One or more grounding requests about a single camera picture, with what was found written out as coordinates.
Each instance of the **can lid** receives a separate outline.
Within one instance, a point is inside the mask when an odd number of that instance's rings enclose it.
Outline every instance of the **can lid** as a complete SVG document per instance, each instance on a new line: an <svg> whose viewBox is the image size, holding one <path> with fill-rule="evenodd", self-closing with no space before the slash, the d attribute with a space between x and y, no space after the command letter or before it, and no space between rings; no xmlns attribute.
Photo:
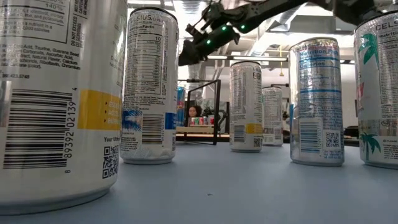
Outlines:
<svg viewBox="0 0 398 224"><path fill-rule="evenodd" d="M259 62L253 62L253 61L240 61L240 62L235 62L235 63L233 63L230 67L232 67L232 66L234 66L234 65L237 65L237 64L239 64L239 63L244 63L244 62L249 62L249 63L256 63L256 64L258 64L258 65L260 65L260 63Z"/></svg>
<svg viewBox="0 0 398 224"><path fill-rule="evenodd" d="M132 15L133 13L135 13L135 12L137 12L137 11L140 11L140 10L145 10L145 9L158 10L158 11L160 11L160 12L167 13L167 14L169 14L170 16L172 16L172 17L175 19L175 21L178 23L178 20L177 20L177 18L175 17L175 15L173 15L173 14L167 12L167 11L164 10L164 9L161 9L161 8L158 8L158 7L153 7L153 6L138 7L137 9L133 10L133 11L130 13L130 17L131 17L131 15Z"/></svg>
<svg viewBox="0 0 398 224"><path fill-rule="evenodd" d="M305 39L305 40L303 40L303 41L300 41L299 43L297 43L297 44L291 46L291 48L289 49L289 51L292 50L292 48L294 48L294 47L296 47L296 46L298 46L298 45L300 45L300 44L302 44L302 43L304 43L304 42L311 41L311 40L325 40L325 39L326 39L326 40L334 40L334 41L337 42L337 39L332 38L332 37L312 37L312 38L308 38L308 39Z"/></svg>
<svg viewBox="0 0 398 224"><path fill-rule="evenodd" d="M360 24L355 28L354 32L356 32L356 30L357 30L360 26L362 26L362 25L368 23L369 21L372 21L373 19L377 19L378 17L386 16L386 15L393 14L393 13L398 13L398 10L394 10L394 11L390 11L390 12L383 13L383 14L381 14L381 15L377 15L377 16L370 17L369 19L366 19L365 21L363 21L362 23L360 23Z"/></svg>
<svg viewBox="0 0 398 224"><path fill-rule="evenodd" d="M282 89L282 88L279 87L279 86L267 86L267 87L262 87L262 89L265 89L265 88L278 88L278 89Z"/></svg>

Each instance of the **robotic arm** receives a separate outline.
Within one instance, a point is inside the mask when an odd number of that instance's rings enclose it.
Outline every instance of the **robotic arm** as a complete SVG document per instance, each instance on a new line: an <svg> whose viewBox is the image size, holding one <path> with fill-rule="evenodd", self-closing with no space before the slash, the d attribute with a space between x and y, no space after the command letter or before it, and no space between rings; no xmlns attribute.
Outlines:
<svg viewBox="0 0 398 224"><path fill-rule="evenodd" d="M178 65L194 65L207 60L207 56L230 41L239 42L240 33L248 33L257 28L264 20L281 12L295 8L303 3L312 2L320 7L333 11L336 17L350 24L359 25L362 21L380 15L374 0L265 0L250 2L235 9L224 9L222 3L216 2L202 12L206 24L201 28L211 27L210 33L201 33L190 24L185 29L193 40L185 40L183 50L178 58Z"/></svg>

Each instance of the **blue-gray table surface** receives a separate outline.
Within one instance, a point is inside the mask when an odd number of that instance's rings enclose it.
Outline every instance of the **blue-gray table surface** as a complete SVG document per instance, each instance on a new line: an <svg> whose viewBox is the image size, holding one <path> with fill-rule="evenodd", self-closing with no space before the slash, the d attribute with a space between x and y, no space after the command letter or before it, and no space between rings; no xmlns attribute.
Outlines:
<svg viewBox="0 0 398 224"><path fill-rule="evenodd" d="M289 145L259 154L178 144L174 162L120 163L109 194L55 212L0 223L398 223L398 170L369 167L345 147L342 167L290 161Z"/></svg>

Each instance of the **background can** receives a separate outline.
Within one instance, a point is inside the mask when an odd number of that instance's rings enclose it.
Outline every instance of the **background can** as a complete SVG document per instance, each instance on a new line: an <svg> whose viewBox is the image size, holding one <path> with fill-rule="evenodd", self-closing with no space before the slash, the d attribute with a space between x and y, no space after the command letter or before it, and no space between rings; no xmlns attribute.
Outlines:
<svg viewBox="0 0 398 224"><path fill-rule="evenodd" d="M356 92L361 159L398 169L398 11L355 30Z"/></svg>
<svg viewBox="0 0 398 224"><path fill-rule="evenodd" d="M282 89L265 87L262 89L262 145L282 146Z"/></svg>
<svg viewBox="0 0 398 224"><path fill-rule="evenodd" d="M89 202L116 181L127 3L79 2L0 3L34 9L0 15L24 25L0 37L1 215Z"/></svg>
<svg viewBox="0 0 398 224"><path fill-rule="evenodd" d="M185 88L177 87L177 126L184 126L185 122Z"/></svg>
<svg viewBox="0 0 398 224"><path fill-rule="evenodd" d="M234 63L229 75L230 148L233 152L260 152L262 148L260 64L246 61Z"/></svg>
<svg viewBox="0 0 398 224"><path fill-rule="evenodd" d="M289 50L290 157L315 166L344 162L340 50L332 38Z"/></svg>
<svg viewBox="0 0 398 224"><path fill-rule="evenodd" d="M175 156L177 19L156 7L131 12L127 33L121 157L164 164Z"/></svg>

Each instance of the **silver can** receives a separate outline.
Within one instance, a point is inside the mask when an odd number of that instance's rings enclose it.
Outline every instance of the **silver can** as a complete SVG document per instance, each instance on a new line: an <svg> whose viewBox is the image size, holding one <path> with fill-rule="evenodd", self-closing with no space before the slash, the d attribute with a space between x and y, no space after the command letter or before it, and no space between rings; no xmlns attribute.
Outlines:
<svg viewBox="0 0 398 224"><path fill-rule="evenodd" d="M289 50L290 157L296 163L344 163L340 50L335 39L304 40Z"/></svg>
<svg viewBox="0 0 398 224"><path fill-rule="evenodd" d="M260 152L262 148L261 67L256 62L231 66L229 145L233 152Z"/></svg>
<svg viewBox="0 0 398 224"><path fill-rule="evenodd" d="M361 159L398 169L398 11L359 25L354 48Z"/></svg>
<svg viewBox="0 0 398 224"><path fill-rule="evenodd" d="M0 6L0 214L104 195L119 165L127 2Z"/></svg>
<svg viewBox="0 0 398 224"><path fill-rule="evenodd" d="M141 7L127 32L121 157L165 164L175 156L178 24L169 12Z"/></svg>
<svg viewBox="0 0 398 224"><path fill-rule="evenodd" d="M282 89L265 87L262 89L262 145L282 146Z"/></svg>

